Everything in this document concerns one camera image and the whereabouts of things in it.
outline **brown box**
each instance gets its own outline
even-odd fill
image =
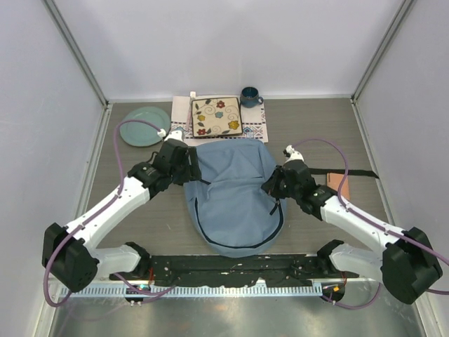
[[[342,182],[343,175],[339,173],[328,173],[326,177],[326,185],[333,190],[338,190],[338,186],[340,186],[340,183]],[[342,196],[349,200],[349,182],[348,179],[343,184],[342,187]]]

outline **floral square plate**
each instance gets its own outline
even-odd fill
[[[195,138],[241,135],[243,129],[239,99],[225,97],[193,100],[192,126]]]

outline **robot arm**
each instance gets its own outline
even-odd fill
[[[97,214],[67,242],[51,273],[72,292],[84,289],[95,278],[108,277],[115,272],[128,272],[141,278],[148,271],[149,264],[149,254],[142,247],[128,242],[119,248],[97,249],[98,244],[129,213],[166,190],[171,183],[182,185],[199,179],[201,172],[195,147],[182,141],[181,131],[170,133],[151,164],[139,163],[128,172],[120,195],[118,187],[66,226],[53,223],[48,227],[43,242],[43,266],[47,266],[48,259],[68,233]],[[115,196],[115,202],[104,209]]]
[[[262,189],[277,199],[293,198],[305,213],[338,226],[371,249],[357,249],[333,240],[317,253],[328,267],[382,282],[394,297],[407,304],[413,303],[442,276],[434,256],[388,233],[407,236],[431,248],[423,231],[415,227],[406,231],[389,225],[344,198],[346,206],[343,205],[336,191],[315,183],[298,151],[288,146],[284,154],[287,157],[285,164],[276,167]],[[378,226],[372,226],[362,220],[363,217]]]

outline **blue backpack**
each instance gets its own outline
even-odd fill
[[[201,181],[184,184],[187,207],[200,235],[223,256],[267,250],[281,232],[286,200],[261,186],[276,162],[259,140],[223,140],[196,148]]]

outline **blue mug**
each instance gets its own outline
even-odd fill
[[[256,105],[262,104],[264,98],[259,96],[259,91],[252,86],[247,86],[241,91],[240,94],[240,104],[244,107],[255,107]]]

